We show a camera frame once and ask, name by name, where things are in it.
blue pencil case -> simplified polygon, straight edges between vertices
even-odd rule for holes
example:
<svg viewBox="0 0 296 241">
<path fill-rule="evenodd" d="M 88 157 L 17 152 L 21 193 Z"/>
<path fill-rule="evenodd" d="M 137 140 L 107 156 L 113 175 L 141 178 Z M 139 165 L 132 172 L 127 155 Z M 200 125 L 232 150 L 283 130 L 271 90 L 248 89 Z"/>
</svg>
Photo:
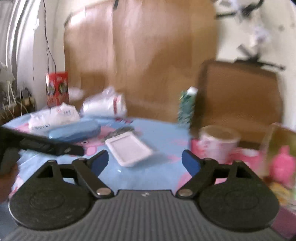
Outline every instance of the blue pencil case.
<svg viewBox="0 0 296 241">
<path fill-rule="evenodd" d="M 95 120 L 88 120 L 79 121 L 51 130 L 48 137 L 64 142 L 78 142 L 98 136 L 100 132 L 101 125 Z"/>
</svg>

pink toy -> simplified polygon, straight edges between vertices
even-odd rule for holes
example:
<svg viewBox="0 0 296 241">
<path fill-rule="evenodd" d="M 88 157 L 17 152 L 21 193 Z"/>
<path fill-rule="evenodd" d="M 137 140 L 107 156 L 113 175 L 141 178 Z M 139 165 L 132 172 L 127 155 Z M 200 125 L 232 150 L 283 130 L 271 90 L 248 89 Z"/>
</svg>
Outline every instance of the pink toy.
<svg viewBox="0 0 296 241">
<path fill-rule="evenodd" d="M 289 146 L 282 146 L 279 154 L 272 159 L 269 167 L 270 177 L 285 186 L 291 185 L 296 170 L 296 158 L 291 156 L 289 152 Z"/>
</svg>

brown paper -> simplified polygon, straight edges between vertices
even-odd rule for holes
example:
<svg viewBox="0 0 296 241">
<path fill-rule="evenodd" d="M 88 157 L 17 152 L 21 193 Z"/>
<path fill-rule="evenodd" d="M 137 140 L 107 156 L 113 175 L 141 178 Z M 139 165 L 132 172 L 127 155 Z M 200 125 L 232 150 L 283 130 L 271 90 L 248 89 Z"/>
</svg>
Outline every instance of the brown paper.
<svg viewBox="0 0 296 241">
<path fill-rule="evenodd" d="M 210 0 L 106 1 L 74 14 L 65 30 L 69 86 L 86 97 L 113 85 L 128 115 L 175 122 L 181 91 L 196 86 L 203 61 L 216 55 Z"/>
<path fill-rule="evenodd" d="M 214 60 L 202 65 L 192 131 L 220 125 L 238 131 L 241 147 L 258 149 L 269 125 L 281 122 L 282 99 L 274 72 Z"/>
</svg>

gray ribbed plastic base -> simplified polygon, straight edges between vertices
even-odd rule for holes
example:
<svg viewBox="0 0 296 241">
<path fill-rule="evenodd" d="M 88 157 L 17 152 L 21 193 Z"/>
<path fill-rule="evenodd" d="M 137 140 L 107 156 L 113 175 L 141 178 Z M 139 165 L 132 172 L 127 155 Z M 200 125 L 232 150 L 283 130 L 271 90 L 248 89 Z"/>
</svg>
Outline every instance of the gray ribbed plastic base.
<svg viewBox="0 0 296 241">
<path fill-rule="evenodd" d="M 171 191 L 120 191 L 81 221 L 56 231 L 19 227 L 6 241 L 283 241 L 272 229 L 236 233 L 207 221 L 194 202 Z"/>
</svg>

white plastic bag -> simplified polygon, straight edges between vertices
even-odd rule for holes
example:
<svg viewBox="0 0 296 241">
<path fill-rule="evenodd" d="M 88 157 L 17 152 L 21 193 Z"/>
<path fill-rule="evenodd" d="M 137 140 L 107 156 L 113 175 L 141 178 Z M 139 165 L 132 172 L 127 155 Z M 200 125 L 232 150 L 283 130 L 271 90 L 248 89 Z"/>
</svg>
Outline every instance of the white plastic bag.
<svg viewBox="0 0 296 241">
<path fill-rule="evenodd" d="M 262 11 L 259 7 L 251 12 L 248 18 L 243 17 L 242 8 L 248 6 L 249 4 L 257 4 L 259 0 L 226 0 L 231 4 L 231 10 L 236 11 L 237 14 L 235 19 L 240 24 L 241 29 L 247 32 L 249 37 L 248 46 L 251 48 L 263 48 L 266 44 L 271 41 L 271 35 L 267 28 L 264 26 L 262 20 Z"/>
<path fill-rule="evenodd" d="M 112 86 L 101 93 L 87 98 L 80 114 L 92 117 L 125 117 L 126 103 L 123 94 L 118 94 Z"/>
<path fill-rule="evenodd" d="M 57 126 L 67 125 L 79 120 L 80 117 L 76 108 L 62 103 L 60 106 L 31 114 L 29 130 L 31 132 L 46 132 Z"/>
<path fill-rule="evenodd" d="M 84 91 L 76 88 L 76 87 L 69 87 L 69 102 L 81 100 L 84 96 Z"/>
</svg>

